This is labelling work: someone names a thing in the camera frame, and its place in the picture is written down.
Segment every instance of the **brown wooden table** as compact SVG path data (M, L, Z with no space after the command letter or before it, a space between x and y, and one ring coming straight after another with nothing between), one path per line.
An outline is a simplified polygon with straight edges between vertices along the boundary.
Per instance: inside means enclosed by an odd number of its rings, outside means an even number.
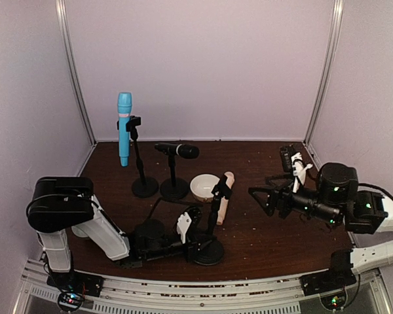
M142 268L125 270L112 263L93 242L76 238L71 231L69 246L78 270L139 279L213 281L255 279L321 270L329 266L330 255L351 248L343 226L328 233L323 222L304 222L297 213L286 220L268 217L248 194L249 186L263 185L265 176L282 173L279 148L282 142L195 142L200 156L195 160L176 158L178 177L191 181L201 173L221 176L232 171L236 182L225 223L215 234L225 248L223 261L204 267L186 263L182 256L144 262ZM308 155L300 143L295 144ZM168 178L167 157L154 149L154 143L140 143L147 175L159 184ZM131 184L138 177L134 153L130 165L121 167L117 143L100 143L83 175L94 182L95 194L115 223L125 232L143 222L160 196L141 200L132 195ZM189 194L185 200L193 201ZM162 203L153 218L173 226L184 207ZM203 208L200 226L206 225L209 205Z

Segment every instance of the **black microphone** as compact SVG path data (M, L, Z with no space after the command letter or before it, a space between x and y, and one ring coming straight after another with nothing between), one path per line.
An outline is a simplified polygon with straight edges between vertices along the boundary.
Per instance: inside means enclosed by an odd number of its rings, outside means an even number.
M199 156L199 148L188 144L157 143L155 149L165 155L178 155L185 159L194 159Z

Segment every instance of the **bowl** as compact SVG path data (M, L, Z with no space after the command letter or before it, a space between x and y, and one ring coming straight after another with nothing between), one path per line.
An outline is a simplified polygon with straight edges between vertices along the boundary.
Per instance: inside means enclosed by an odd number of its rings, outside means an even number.
M203 203L210 203L214 198L211 191L219 180L219 177L216 177L215 175L197 175L194 179L192 179L190 184L194 198Z

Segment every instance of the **white backdrop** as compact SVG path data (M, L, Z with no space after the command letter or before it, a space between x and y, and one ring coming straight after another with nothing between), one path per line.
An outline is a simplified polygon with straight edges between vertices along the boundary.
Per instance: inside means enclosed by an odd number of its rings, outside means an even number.
M133 93L140 139L302 139L333 1L67 0L95 136L117 140Z
M339 46L312 138L322 163L358 170L393 194L393 1L345 1ZM357 237L361 245L385 236ZM393 266L382 269L393 301Z
M90 145L55 0L0 1L0 313L40 246L26 218L36 180L76 175Z

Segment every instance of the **ventilation grille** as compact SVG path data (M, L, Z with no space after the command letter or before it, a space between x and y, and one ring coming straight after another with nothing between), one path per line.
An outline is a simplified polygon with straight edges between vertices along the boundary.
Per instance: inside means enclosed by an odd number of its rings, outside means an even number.
M101 314L177 314L177 313L215 313L215 314L301 314L300 305L294 302L287 305L269 306L251 311L157 311L134 309L132 307L124 307L121 305L105 304L94 302L93 312Z
M57 292L49 290L47 288L36 287L36 286L32 287L31 295L50 301L56 301L58 297Z

